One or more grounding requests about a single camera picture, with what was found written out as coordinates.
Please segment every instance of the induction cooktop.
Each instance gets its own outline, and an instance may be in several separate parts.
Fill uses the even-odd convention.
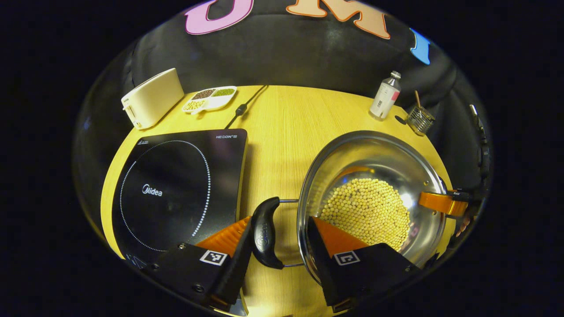
[[[126,259],[143,268],[179,243],[197,244],[238,220],[246,144],[243,129],[139,139],[112,205]]]

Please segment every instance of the power cord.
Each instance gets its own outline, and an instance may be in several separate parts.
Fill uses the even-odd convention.
[[[233,124],[233,122],[235,122],[235,119],[237,119],[237,117],[241,116],[243,113],[245,113],[247,105],[253,100],[253,98],[255,96],[257,96],[257,94],[265,87],[267,87],[268,85],[263,85],[259,90],[257,90],[256,93],[254,93],[254,95],[244,104],[240,105],[237,107],[237,109],[235,110],[235,117],[233,117],[233,119],[231,119],[231,121],[229,121],[229,123],[227,124],[227,126],[225,127],[225,129],[229,129],[229,127],[231,126],[231,124]]]

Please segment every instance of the white toaster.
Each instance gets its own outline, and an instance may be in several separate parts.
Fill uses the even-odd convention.
[[[176,68],[171,68],[133,88],[121,103],[133,126],[142,130],[157,124],[183,97]]]

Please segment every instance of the black pot handle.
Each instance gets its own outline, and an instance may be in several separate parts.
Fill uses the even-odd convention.
[[[254,257],[265,266],[281,270],[284,264],[274,254],[276,231],[272,221],[274,211],[279,205],[279,197],[269,198],[258,205],[251,219],[251,234]]]

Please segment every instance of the wooden table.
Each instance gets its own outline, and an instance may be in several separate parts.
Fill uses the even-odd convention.
[[[238,87],[223,109],[189,115],[181,106],[194,93],[187,94],[156,126],[132,129],[117,151],[108,170],[102,192],[101,214],[104,229],[111,228],[113,190],[127,156],[141,137],[150,135],[222,129],[260,86]],[[319,151],[334,138],[356,130],[375,130],[393,135],[421,153],[452,189],[447,171],[427,137],[417,136],[394,117],[406,112],[393,106],[383,122],[368,114],[372,99],[338,91],[294,86],[269,86],[248,110],[231,125],[248,132],[249,147],[243,175],[240,218],[252,215],[265,199],[279,196],[296,199]],[[286,264],[301,261],[296,234],[296,204],[282,204],[274,214],[277,256]],[[442,254],[454,232],[455,221],[447,219],[438,252]],[[117,249],[111,230],[104,230],[110,246]],[[249,316],[282,317],[331,316],[323,291],[303,266],[276,270],[261,265],[251,256],[243,286]]]

